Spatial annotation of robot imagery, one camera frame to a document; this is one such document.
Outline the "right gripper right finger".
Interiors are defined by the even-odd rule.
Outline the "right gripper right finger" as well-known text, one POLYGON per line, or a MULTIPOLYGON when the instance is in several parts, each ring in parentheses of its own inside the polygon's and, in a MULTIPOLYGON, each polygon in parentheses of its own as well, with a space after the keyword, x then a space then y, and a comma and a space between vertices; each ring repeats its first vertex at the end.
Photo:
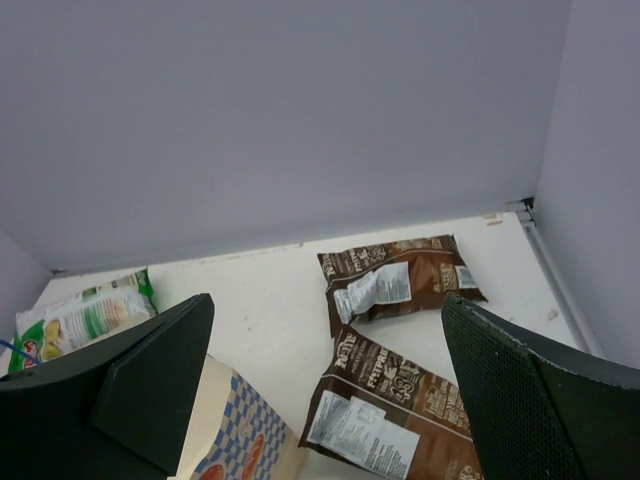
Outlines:
POLYGON ((441 320, 485 478, 638 478, 638 370, 455 294, 441 320))

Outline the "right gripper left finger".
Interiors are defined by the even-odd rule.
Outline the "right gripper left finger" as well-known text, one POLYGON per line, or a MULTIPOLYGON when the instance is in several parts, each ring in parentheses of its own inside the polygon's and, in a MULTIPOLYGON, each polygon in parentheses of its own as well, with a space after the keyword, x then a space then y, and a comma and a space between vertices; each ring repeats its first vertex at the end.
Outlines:
POLYGON ((4 479, 176 474, 215 307, 198 294, 58 359, 1 379, 4 479))

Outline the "green cassava chips bag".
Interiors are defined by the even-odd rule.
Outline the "green cassava chips bag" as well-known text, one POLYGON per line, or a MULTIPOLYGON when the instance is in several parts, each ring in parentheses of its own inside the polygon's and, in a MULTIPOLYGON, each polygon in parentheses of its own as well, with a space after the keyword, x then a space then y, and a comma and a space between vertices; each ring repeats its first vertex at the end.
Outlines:
POLYGON ((16 315, 10 373, 57 359, 157 315, 148 270, 141 269, 16 315))

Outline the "blue checkered paper bag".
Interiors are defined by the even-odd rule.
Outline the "blue checkered paper bag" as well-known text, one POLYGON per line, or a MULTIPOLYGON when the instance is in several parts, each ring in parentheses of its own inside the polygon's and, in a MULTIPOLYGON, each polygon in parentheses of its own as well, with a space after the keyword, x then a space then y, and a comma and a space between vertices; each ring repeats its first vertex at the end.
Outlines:
POLYGON ((178 470, 166 479, 294 479, 305 459, 268 402, 206 354, 178 470))

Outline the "brown kettle chips bag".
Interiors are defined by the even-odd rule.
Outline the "brown kettle chips bag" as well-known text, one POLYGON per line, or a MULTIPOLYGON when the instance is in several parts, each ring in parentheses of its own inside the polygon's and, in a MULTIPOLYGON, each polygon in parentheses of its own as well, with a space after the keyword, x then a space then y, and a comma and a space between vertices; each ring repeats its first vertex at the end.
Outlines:
POLYGON ((458 387, 345 326, 299 442, 386 479, 481 479, 458 387))
POLYGON ((319 253, 317 260, 331 337, 357 320, 439 310, 449 293, 487 300, 451 234, 319 253))

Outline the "aluminium table edge frame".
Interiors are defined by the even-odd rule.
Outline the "aluminium table edge frame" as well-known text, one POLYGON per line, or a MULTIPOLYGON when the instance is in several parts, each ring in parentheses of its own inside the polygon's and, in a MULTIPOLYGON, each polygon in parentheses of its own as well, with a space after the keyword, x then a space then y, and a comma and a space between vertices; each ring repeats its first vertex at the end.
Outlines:
POLYGON ((534 200, 534 197, 527 197, 522 200, 506 202, 504 204, 505 211, 517 216, 544 272, 547 283, 553 291, 559 310, 580 349, 591 355, 607 359, 601 342, 597 339, 593 328, 570 291, 568 283, 563 278, 560 268, 542 238, 533 209, 534 200))

